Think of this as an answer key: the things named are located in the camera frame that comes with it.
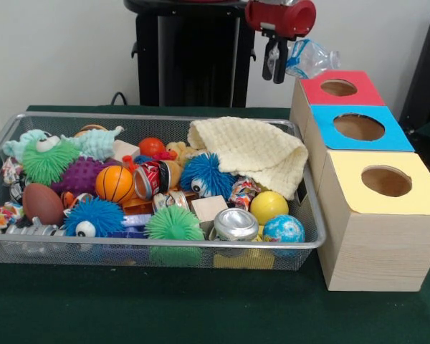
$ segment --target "green table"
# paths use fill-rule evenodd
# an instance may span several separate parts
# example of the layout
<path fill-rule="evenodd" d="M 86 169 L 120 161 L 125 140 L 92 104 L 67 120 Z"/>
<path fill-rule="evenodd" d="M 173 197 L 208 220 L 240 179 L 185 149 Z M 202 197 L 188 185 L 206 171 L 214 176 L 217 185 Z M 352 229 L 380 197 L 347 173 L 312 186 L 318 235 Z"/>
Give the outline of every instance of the green table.
<path fill-rule="evenodd" d="M 30 107 L 207 116 L 246 110 Z M 286 109 L 251 110 L 287 118 Z M 421 292 L 328 292 L 299 272 L 0 264 L 0 343 L 430 343 Z"/>

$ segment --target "wire mesh basket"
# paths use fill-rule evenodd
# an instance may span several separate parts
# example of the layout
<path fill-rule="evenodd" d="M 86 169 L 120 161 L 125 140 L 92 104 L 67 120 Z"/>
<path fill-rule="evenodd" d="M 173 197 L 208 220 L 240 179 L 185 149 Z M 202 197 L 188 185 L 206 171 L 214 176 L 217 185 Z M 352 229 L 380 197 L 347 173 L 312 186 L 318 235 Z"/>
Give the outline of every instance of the wire mesh basket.
<path fill-rule="evenodd" d="M 18 140 L 22 133 L 41 129 L 53 135 L 72 136 L 81 127 L 99 124 L 108 129 L 123 126 L 118 139 L 137 144 L 147 137 L 164 142 L 186 141 L 189 124 L 201 118 L 152 115 L 104 115 L 79 113 L 22 113 L 0 132 L 0 147 Z M 263 120 L 290 135 L 300 137 L 286 120 Z M 0 168 L 6 156 L 0 152 Z M 9 187 L 0 173 L 0 205 L 9 200 Z M 306 232 L 303 243 L 211 242 L 152 239 L 89 238 L 0 234 L 0 263 L 131 265 L 145 267 L 198 267 L 298 270 L 312 249 L 325 241 L 325 225 L 315 194 L 309 166 L 290 214 L 301 221 Z"/>

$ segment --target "purple spiky ball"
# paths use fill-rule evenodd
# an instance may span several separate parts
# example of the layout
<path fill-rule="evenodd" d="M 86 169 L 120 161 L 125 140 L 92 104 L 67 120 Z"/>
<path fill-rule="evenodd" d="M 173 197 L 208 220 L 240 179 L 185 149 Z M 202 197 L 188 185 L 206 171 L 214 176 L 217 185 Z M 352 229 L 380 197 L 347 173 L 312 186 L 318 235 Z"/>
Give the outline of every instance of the purple spiky ball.
<path fill-rule="evenodd" d="M 51 188 L 58 194 L 64 191 L 70 191 L 73 196 L 77 197 L 84 192 L 95 195 L 95 179 L 97 175 L 108 166 L 115 163 L 103 163 L 95 161 L 93 158 L 84 158 L 80 156 L 74 163 L 61 175 L 61 181 L 52 183 Z"/>

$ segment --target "stacked boxes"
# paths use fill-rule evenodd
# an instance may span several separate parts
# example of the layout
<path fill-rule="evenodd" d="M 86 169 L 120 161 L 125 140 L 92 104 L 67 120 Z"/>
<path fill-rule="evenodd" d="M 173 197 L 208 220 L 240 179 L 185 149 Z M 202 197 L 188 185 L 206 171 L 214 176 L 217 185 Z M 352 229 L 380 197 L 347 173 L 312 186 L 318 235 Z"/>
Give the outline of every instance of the stacked boxes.
<path fill-rule="evenodd" d="M 430 268 L 430 173 L 366 73 L 297 82 L 290 120 L 325 213 L 328 289 L 420 290 Z"/>

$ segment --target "blue globe ball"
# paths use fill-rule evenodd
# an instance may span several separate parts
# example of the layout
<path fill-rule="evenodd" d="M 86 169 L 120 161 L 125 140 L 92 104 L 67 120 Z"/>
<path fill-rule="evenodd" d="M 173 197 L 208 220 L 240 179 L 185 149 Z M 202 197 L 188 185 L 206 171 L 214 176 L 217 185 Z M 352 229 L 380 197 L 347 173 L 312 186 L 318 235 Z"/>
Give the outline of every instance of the blue globe ball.
<path fill-rule="evenodd" d="M 306 234 L 304 227 L 295 217 L 290 215 L 279 215 L 269 220 L 264 226 L 264 242 L 305 242 Z M 295 256 L 297 250 L 277 249 L 276 255 Z"/>

